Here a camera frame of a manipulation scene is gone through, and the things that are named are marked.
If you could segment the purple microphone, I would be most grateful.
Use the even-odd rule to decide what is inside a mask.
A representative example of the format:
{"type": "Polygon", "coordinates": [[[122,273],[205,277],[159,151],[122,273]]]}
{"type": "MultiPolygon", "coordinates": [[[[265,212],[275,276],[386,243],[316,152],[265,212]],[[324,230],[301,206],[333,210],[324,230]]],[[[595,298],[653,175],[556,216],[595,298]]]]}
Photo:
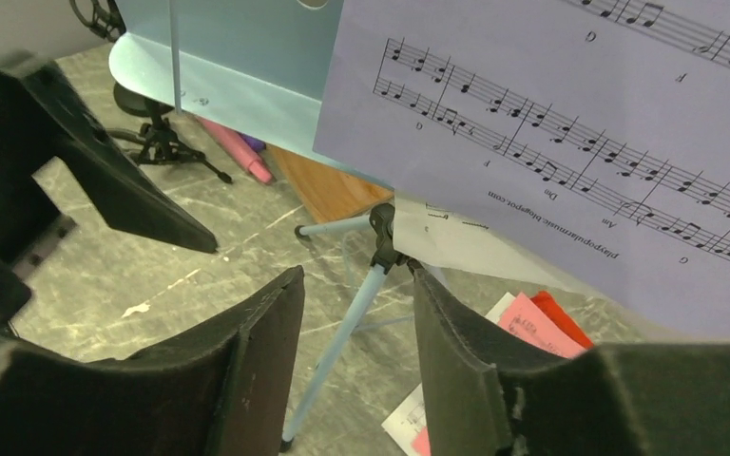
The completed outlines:
{"type": "Polygon", "coordinates": [[[253,149],[255,152],[260,153],[261,151],[265,150],[267,145],[262,140],[259,140],[257,138],[254,138],[252,136],[243,134],[239,132],[240,137],[247,143],[247,145],[253,149]]]}

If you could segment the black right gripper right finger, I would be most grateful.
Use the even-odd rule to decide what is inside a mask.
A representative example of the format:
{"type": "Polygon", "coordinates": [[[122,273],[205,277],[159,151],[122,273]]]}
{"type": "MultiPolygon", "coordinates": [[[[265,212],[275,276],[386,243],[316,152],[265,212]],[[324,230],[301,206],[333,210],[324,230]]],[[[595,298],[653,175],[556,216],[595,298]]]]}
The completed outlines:
{"type": "Polygon", "coordinates": [[[539,349],[414,265],[434,455],[730,455],[730,343],[539,349]]]}

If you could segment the red sheet music papers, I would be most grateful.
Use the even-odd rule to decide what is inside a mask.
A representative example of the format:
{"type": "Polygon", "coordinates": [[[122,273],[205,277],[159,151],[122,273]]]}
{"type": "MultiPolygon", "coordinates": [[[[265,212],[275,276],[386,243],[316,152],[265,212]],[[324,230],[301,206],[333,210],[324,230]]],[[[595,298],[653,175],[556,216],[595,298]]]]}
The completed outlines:
{"type": "Polygon", "coordinates": [[[591,349],[594,342],[586,335],[583,329],[572,319],[572,317],[556,302],[554,297],[547,291],[540,291],[534,295],[531,302],[555,324],[572,341],[583,347],[591,349]]]}

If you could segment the pink sheet music page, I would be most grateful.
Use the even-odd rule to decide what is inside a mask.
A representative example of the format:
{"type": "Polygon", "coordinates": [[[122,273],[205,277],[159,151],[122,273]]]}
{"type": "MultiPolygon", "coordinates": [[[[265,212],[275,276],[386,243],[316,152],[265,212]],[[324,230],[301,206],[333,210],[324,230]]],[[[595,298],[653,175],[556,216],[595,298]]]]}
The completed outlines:
{"type": "Polygon", "coordinates": [[[585,349],[520,294],[483,316],[449,294],[413,300],[429,455],[500,455],[511,445],[499,367],[585,349]]]}

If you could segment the black tripod mic stand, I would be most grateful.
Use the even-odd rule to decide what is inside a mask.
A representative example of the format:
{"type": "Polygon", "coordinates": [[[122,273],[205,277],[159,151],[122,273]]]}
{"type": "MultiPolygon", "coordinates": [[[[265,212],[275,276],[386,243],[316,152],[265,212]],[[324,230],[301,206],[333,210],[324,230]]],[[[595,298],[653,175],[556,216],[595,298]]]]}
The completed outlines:
{"type": "Polygon", "coordinates": [[[127,154],[139,165],[168,165],[179,163],[201,163],[225,182],[233,179],[214,166],[200,150],[184,143],[164,115],[153,114],[149,123],[143,123],[138,131],[109,128],[108,135],[117,140],[136,143],[141,148],[127,154]]]}

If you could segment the black round-base mic stand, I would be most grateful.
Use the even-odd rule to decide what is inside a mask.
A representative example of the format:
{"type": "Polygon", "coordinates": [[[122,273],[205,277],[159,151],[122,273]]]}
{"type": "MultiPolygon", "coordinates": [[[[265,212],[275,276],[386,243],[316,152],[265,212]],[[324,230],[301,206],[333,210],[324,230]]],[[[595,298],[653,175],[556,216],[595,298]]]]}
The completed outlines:
{"type": "Polygon", "coordinates": [[[144,95],[133,92],[119,83],[112,89],[115,104],[126,114],[140,118],[151,118],[153,114],[165,115],[174,110],[168,104],[162,104],[144,95]]]}

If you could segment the white sheet music page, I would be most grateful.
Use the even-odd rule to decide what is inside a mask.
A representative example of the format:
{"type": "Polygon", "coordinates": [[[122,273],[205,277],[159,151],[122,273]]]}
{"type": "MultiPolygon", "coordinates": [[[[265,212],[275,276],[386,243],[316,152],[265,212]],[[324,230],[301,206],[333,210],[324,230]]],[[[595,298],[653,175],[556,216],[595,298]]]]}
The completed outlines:
{"type": "MultiPolygon", "coordinates": [[[[489,228],[426,202],[397,196],[398,250],[430,266],[567,290],[568,278],[489,228]]],[[[429,455],[422,387],[417,386],[382,422],[407,455],[429,455]]]]}

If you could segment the light blue music stand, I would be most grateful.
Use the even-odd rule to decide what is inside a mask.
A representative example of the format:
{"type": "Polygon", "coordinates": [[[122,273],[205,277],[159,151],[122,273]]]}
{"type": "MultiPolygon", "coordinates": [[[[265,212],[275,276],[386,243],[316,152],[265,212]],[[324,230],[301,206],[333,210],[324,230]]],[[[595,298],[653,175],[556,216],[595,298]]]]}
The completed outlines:
{"type": "Polygon", "coordinates": [[[328,166],[312,149],[339,1],[121,1],[111,67],[145,96],[328,166]]]}

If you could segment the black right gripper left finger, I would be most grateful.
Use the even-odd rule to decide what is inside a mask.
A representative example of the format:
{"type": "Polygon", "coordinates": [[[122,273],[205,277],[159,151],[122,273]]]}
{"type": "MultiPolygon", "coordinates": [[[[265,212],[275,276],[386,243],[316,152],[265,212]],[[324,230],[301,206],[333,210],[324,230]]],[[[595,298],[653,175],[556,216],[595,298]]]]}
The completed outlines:
{"type": "Polygon", "coordinates": [[[0,338],[0,455],[276,455],[304,271],[126,359],[0,338]]]}

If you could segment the pink microphone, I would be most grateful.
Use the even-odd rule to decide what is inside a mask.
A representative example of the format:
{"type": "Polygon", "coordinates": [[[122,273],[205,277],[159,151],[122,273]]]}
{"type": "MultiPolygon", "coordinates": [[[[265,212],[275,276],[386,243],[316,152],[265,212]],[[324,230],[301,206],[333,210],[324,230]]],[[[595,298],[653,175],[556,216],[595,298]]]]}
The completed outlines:
{"type": "Polygon", "coordinates": [[[269,184],[272,181],[273,175],[259,153],[239,133],[202,117],[196,120],[242,170],[260,183],[269,184]]]}

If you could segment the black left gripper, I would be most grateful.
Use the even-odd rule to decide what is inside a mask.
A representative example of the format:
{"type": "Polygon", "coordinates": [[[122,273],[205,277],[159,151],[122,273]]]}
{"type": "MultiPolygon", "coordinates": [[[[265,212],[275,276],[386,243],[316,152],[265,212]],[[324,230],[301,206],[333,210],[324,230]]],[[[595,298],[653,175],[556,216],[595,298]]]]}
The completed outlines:
{"type": "Polygon", "coordinates": [[[97,121],[53,61],[30,53],[0,59],[0,339],[29,303],[26,284],[76,222],[33,174],[60,159],[112,229],[193,251],[218,241],[159,189],[97,121]]]}

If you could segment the lavender sheet music page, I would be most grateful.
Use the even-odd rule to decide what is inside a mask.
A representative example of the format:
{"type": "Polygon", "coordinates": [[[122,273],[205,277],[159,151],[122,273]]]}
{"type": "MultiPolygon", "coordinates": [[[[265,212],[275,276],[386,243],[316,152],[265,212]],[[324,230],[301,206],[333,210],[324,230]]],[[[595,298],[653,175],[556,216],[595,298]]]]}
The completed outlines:
{"type": "Polygon", "coordinates": [[[730,336],[730,1],[347,1],[315,149],[730,336]]]}

